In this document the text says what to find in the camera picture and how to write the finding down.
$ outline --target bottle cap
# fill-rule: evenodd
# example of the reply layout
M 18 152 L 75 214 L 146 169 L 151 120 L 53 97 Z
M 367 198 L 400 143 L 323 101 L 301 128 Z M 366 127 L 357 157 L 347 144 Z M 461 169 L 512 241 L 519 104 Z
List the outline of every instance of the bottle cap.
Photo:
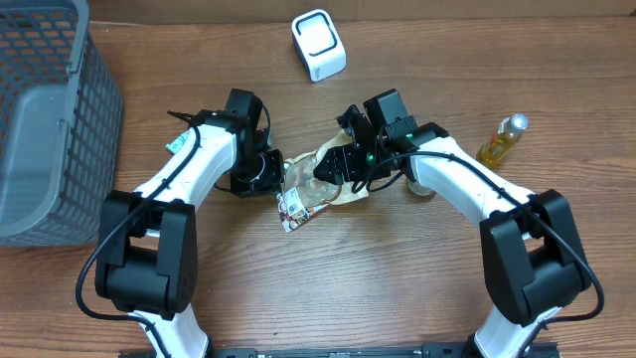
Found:
M 523 113 L 515 113 L 508 121 L 508 131 L 512 134 L 521 134 L 528 128 L 528 118 Z

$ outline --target crumpled food package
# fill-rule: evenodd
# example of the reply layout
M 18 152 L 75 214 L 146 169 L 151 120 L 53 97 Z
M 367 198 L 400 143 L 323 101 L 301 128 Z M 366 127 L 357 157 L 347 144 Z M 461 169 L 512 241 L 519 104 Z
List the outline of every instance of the crumpled food package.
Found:
M 369 196 L 366 188 L 356 194 L 352 193 L 353 182 L 333 185 L 314 178 L 314 168 L 327 149 L 351 142 L 351 136 L 340 130 L 336 137 L 317 150 L 285 160 L 285 183 L 282 194 L 276 195 L 278 213 L 285 232 L 296 230 L 329 205 L 346 204 Z

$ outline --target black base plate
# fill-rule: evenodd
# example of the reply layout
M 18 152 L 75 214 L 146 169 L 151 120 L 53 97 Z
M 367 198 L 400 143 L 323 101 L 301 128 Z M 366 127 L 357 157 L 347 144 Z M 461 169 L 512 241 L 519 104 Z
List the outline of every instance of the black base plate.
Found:
M 261 351 L 255 349 L 215 350 L 210 358 L 465 358 L 465 343 L 425 343 L 421 347 L 366 349 L 296 349 Z M 525 358 L 559 358 L 556 343 L 533 344 Z

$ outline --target plastic bottle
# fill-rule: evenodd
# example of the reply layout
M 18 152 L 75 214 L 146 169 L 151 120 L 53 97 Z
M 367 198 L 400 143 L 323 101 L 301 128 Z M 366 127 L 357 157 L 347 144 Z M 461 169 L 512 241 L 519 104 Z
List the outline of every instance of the plastic bottle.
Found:
M 525 114 L 516 113 L 504 119 L 490 141 L 479 148 L 477 161 L 490 169 L 496 168 L 527 128 L 528 118 Z

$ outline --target yellow liquid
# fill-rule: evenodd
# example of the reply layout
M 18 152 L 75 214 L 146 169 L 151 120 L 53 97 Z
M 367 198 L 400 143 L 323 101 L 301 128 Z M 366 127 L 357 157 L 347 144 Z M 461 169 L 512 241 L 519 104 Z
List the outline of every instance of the yellow liquid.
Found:
M 521 134 L 512 135 L 507 132 L 495 133 L 490 141 L 481 146 L 477 153 L 477 161 L 487 168 L 495 169 L 506 153 L 521 139 Z

